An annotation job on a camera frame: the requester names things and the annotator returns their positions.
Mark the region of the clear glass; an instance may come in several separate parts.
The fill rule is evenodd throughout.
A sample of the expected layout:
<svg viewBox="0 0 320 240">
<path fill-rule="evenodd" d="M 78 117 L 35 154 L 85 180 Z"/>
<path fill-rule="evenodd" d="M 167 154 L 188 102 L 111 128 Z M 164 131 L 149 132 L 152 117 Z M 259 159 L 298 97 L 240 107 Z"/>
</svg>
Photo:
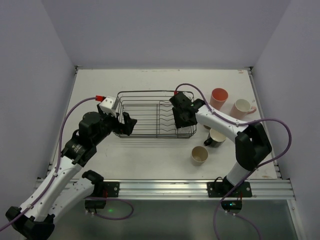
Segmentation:
<svg viewBox="0 0 320 240">
<path fill-rule="evenodd" d="M 192 133 L 191 127 L 182 127 L 177 129 L 178 135 L 189 136 Z"/>
</svg>

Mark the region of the pink faceted mug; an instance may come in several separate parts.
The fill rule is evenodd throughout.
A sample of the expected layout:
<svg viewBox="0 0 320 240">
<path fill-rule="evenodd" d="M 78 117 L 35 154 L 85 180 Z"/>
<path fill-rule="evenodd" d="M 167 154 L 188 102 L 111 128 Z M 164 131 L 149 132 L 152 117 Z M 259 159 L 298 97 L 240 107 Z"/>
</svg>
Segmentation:
<svg viewBox="0 0 320 240">
<path fill-rule="evenodd" d="M 252 106 L 249 101 L 245 99 L 238 99 L 232 106 L 230 116 L 232 118 L 242 120 L 246 115 L 253 114 L 257 111 L 256 106 Z"/>
</svg>

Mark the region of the salmon pink plastic cup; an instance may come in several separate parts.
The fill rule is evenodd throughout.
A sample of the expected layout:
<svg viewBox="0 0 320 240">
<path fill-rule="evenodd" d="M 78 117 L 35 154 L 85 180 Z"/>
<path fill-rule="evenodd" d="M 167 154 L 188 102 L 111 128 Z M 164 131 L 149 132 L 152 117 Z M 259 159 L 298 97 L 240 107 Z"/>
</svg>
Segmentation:
<svg viewBox="0 0 320 240">
<path fill-rule="evenodd" d="M 215 88 L 211 92 L 209 104 L 216 110 L 220 110 L 229 97 L 228 92 L 223 88 Z"/>
</svg>

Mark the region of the beige tall cup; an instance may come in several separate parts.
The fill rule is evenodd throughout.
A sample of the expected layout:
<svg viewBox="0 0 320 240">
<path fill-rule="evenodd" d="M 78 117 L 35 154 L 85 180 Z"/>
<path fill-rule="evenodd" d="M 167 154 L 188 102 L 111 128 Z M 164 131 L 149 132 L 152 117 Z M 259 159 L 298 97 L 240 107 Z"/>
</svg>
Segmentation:
<svg viewBox="0 0 320 240">
<path fill-rule="evenodd" d="M 203 146 L 196 146 L 191 151 L 191 163 L 193 166 L 201 166 L 207 159 L 209 153 Z"/>
</svg>

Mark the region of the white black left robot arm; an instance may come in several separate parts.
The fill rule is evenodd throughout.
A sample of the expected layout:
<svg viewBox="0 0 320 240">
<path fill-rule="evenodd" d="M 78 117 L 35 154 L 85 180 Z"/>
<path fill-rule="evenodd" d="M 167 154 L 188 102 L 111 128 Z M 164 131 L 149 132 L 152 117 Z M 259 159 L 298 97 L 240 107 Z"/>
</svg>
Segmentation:
<svg viewBox="0 0 320 240">
<path fill-rule="evenodd" d="M 65 144 L 60 158 L 36 191 L 20 206 L 10 207 L 5 216 L 12 227 L 28 240 L 46 240 L 55 229 L 58 218 L 85 197 L 100 198 L 104 178 L 88 170 L 68 191 L 70 180 L 96 154 L 97 145 L 111 133 L 129 136 L 137 120 L 127 112 L 118 114 L 98 111 L 87 112 L 79 122 L 78 129 Z"/>
</svg>

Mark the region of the black mug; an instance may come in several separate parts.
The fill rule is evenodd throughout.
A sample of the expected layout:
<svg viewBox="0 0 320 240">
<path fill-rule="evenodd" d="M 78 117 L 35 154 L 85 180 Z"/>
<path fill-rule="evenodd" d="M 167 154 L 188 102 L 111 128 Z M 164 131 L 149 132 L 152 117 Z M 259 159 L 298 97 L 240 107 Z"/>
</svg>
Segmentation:
<svg viewBox="0 0 320 240">
<path fill-rule="evenodd" d="M 225 142 L 226 139 L 227 137 L 225 135 L 211 128 L 208 133 L 207 139 L 203 144 L 206 147 L 218 148 Z"/>
</svg>

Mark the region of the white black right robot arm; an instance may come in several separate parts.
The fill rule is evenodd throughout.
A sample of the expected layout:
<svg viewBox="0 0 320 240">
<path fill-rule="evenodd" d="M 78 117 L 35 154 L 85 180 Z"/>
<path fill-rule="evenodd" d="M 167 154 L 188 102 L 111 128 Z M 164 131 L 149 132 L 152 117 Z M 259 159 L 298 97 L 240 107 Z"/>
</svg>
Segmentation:
<svg viewBox="0 0 320 240">
<path fill-rule="evenodd" d="M 196 124 L 206 125 L 235 144 L 236 162 L 230 172 L 212 188 L 227 193 L 240 181 L 255 171 L 271 153 L 272 147 L 261 123 L 248 123 L 228 116 L 202 99 L 191 101 L 183 92 L 176 92 L 170 99 L 175 126 L 180 129 Z"/>
</svg>

